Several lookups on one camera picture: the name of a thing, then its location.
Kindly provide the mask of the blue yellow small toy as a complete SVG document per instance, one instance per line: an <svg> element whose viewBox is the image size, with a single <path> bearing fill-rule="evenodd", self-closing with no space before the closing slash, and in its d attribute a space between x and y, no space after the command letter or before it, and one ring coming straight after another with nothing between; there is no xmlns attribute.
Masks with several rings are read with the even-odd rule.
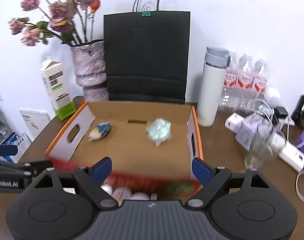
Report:
<svg viewBox="0 0 304 240"><path fill-rule="evenodd" d="M88 141L98 141L107 137L112 129L110 122L98 123L89 133Z"/></svg>

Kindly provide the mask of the iridescent packet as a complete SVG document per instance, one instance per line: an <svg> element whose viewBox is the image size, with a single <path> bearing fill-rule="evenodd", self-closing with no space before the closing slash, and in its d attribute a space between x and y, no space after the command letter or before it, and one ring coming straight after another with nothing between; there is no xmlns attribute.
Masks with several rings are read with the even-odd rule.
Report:
<svg viewBox="0 0 304 240"><path fill-rule="evenodd" d="M172 124L170 121L157 118L146 128L147 137L158 147L172 138L171 128Z"/></svg>

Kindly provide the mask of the white round tin left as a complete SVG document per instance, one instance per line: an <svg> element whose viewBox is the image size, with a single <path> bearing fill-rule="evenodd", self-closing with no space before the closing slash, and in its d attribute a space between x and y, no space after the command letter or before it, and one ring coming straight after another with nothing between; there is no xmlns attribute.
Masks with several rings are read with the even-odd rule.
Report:
<svg viewBox="0 0 304 240"><path fill-rule="evenodd" d="M113 187L108 184L101 185L101 188L110 196L113 194Z"/></svg>

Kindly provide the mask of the blue white boxes on floor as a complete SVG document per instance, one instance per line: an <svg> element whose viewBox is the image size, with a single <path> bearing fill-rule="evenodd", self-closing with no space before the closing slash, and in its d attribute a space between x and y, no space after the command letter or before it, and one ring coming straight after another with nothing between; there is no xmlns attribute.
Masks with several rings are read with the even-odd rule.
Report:
<svg viewBox="0 0 304 240"><path fill-rule="evenodd" d="M31 145L31 140L25 133L19 135L10 128L1 110L0 110L0 145L15 145L17 147L18 152L16 155L7 155L4 157L0 157L0 159L4 159L6 161L13 163L17 163Z"/></svg>

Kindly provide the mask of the small white purple box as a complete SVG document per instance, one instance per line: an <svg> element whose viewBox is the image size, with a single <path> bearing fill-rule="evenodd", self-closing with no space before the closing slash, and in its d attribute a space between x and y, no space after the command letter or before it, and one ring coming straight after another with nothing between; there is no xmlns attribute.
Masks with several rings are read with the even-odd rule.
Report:
<svg viewBox="0 0 304 240"><path fill-rule="evenodd" d="M258 125L262 124L264 121L265 119L263 116L252 113L241 122L240 129L236 134L236 141L247 151L250 150L250 145L256 134Z"/></svg>

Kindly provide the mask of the clear drinking glass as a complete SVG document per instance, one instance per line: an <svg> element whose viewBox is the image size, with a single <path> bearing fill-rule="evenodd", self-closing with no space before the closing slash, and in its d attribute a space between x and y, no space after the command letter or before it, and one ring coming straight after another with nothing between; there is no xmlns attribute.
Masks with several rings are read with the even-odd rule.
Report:
<svg viewBox="0 0 304 240"><path fill-rule="evenodd" d="M246 169L261 169L262 166L272 161L277 156L277 151L272 145L275 129L271 124L260 124L250 145L250 151L244 159Z"/></svg>

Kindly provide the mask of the red orange cardboard box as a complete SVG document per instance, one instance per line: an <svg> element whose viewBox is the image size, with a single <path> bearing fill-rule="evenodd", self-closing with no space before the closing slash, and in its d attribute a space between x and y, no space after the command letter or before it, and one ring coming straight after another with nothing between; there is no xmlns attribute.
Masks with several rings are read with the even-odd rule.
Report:
<svg viewBox="0 0 304 240"><path fill-rule="evenodd" d="M146 128L157 118L171 122L172 138L156 146ZM107 137L88 141L100 122L110 122ZM58 132L45 152L60 171L112 160L106 184L132 192L157 194L158 199L186 202L201 187L192 173L192 160L202 158L195 108L152 102L85 102Z"/></svg>

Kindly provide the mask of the white power strip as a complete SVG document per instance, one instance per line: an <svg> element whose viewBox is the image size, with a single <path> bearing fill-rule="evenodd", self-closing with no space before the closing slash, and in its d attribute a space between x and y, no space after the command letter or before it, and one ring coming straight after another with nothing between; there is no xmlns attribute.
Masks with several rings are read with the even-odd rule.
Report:
<svg viewBox="0 0 304 240"><path fill-rule="evenodd" d="M233 113L226 119L225 127L237 134L243 120L244 118L239 114ZM279 157L290 167L296 170L296 172L300 172L304 169L304 154L301 153L299 149L293 146L290 142L288 142L285 149L279 153Z"/></svg>

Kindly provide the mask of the green white milk carton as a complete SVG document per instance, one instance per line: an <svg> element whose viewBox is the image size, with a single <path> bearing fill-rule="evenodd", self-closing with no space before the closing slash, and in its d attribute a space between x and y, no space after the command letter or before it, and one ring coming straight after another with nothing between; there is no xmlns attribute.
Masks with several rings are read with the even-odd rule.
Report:
<svg viewBox="0 0 304 240"><path fill-rule="evenodd" d="M76 112L61 62L46 59L41 64L41 77L57 117L62 121Z"/></svg>

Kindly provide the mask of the black power adapter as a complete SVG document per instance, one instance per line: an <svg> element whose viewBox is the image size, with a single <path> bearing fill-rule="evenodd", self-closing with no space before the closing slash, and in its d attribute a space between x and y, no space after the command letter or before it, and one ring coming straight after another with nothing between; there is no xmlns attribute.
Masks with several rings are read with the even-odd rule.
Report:
<svg viewBox="0 0 304 240"><path fill-rule="evenodd" d="M288 116L288 112L283 106L275 107L274 114L272 118L273 125L276 125L280 119L285 119Z"/></svg>

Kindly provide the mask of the water bottle pack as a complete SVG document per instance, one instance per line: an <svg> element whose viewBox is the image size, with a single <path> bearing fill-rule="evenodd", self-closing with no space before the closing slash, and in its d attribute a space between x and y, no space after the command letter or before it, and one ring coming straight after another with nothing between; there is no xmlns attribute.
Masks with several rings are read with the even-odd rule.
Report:
<svg viewBox="0 0 304 240"><path fill-rule="evenodd" d="M266 90L270 69L267 61L252 61L252 56L243 54L239 59L230 52L219 109L248 111L256 99L261 99Z"/></svg>

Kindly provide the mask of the purple marbled vase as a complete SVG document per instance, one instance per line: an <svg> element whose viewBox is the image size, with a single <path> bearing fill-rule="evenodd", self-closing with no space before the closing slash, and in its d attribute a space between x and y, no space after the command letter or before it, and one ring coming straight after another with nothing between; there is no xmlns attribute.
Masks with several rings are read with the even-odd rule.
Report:
<svg viewBox="0 0 304 240"><path fill-rule="evenodd" d="M85 101L109 100L103 40L71 48L76 83L83 89Z"/></svg>

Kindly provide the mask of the black paper bag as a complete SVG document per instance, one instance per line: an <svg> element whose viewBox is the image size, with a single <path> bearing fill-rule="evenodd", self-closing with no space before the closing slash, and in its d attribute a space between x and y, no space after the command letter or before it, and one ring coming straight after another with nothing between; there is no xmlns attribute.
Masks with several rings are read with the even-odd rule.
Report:
<svg viewBox="0 0 304 240"><path fill-rule="evenodd" d="M104 16L107 90L112 101L185 103L191 13L151 10Z"/></svg>

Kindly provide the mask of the dried pink flower bouquet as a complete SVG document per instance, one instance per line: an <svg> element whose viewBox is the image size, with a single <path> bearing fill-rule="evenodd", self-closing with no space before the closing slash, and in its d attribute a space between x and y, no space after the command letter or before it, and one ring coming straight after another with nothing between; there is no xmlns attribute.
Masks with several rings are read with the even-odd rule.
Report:
<svg viewBox="0 0 304 240"><path fill-rule="evenodd" d="M70 47L94 43L94 19L101 7L100 0L22 0L20 5L25 12L38 9L47 18L37 23L28 17L8 22L12 35L23 34L24 45L48 44L48 39L53 37Z"/></svg>

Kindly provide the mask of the teal binder clip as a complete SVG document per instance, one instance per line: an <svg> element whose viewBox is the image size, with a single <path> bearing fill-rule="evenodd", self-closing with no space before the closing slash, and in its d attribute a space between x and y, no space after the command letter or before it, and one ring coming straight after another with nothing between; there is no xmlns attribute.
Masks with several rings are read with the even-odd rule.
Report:
<svg viewBox="0 0 304 240"><path fill-rule="evenodd" d="M151 7L147 5L143 5L143 11L141 12L142 17L150 17L151 16Z"/></svg>

